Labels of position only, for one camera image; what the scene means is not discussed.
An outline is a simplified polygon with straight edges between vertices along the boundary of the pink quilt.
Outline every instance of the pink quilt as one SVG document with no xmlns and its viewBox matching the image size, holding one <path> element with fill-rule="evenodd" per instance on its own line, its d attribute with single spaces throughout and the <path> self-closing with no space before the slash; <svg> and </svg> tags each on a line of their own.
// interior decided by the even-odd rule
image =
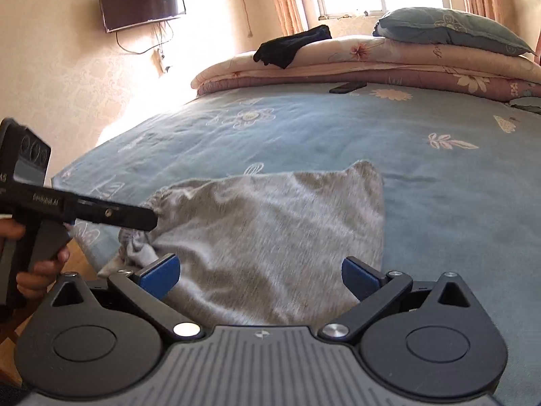
<svg viewBox="0 0 541 406">
<path fill-rule="evenodd" d="M 286 83 L 365 81 L 469 93 L 508 102 L 541 97 L 541 67 L 524 57 L 442 44 L 401 43 L 349 36 L 309 44 L 282 70 L 254 62 L 247 52 L 202 71 L 198 94 Z"/>
</svg>

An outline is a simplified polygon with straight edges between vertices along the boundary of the tv screen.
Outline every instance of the tv screen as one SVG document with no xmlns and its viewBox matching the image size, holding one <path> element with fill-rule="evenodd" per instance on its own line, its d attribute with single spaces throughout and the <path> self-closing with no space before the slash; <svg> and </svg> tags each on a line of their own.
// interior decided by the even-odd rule
<svg viewBox="0 0 541 406">
<path fill-rule="evenodd" d="M 166 21 L 186 13 L 184 0 L 99 0 L 107 32 L 155 21 Z"/>
</svg>

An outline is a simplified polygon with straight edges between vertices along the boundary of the triangular hole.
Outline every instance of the triangular hole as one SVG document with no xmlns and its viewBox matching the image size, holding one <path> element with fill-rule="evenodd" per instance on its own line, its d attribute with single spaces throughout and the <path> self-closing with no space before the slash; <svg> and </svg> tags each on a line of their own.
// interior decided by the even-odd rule
<svg viewBox="0 0 541 406">
<path fill-rule="evenodd" d="M 467 308 L 470 303 L 462 293 L 461 288 L 456 283 L 447 283 L 443 289 L 443 293 L 440 296 L 439 303 L 443 305 L 454 305 L 456 307 Z"/>
<path fill-rule="evenodd" d="M 65 283 L 52 303 L 52 306 L 63 307 L 82 302 L 83 297 L 80 295 L 79 290 L 77 290 L 77 286 L 74 283 Z"/>
</svg>

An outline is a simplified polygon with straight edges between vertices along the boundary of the bed sheet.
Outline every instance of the bed sheet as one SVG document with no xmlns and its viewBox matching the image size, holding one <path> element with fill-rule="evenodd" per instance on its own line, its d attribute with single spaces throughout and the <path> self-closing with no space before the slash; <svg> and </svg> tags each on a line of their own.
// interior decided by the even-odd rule
<svg viewBox="0 0 541 406">
<path fill-rule="evenodd" d="M 383 269 L 418 280 L 460 273 L 509 346 L 498 398 L 537 404 L 541 116 L 467 94 L 379 84 L 330 94 L 334 86 L 203 96 L 99 146 L 53 185 L 137 204 L 185 179 L 369 160 L 384 179 Z M 78 222 L 75 232 L 96 269 L 119 246 L 111 227 Z"/>
</svg>

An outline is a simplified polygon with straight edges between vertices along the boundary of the hand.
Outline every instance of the hand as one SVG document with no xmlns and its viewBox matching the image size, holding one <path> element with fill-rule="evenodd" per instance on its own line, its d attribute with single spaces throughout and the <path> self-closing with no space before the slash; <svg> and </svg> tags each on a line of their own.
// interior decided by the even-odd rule
<svg viewBox="0 0 541 406">
<path fill-rule="evenodd" d="M 3 238 L 20 240 L 24 235 L 25 227 L 14 219 L 0 220 L 0 252 L 4 248 Z M 69 249 L 63 247 L 56 258 L 50 261 L 41 261 L 34 264 L 31 272 L 20 272 L 17 274 L 17 289 L 27 299 L 39 299 L 47 293 L 47 287 L 51 285 L 56 275 L 60 273 L 64 264 L 69 259 Z"/>
</svg>

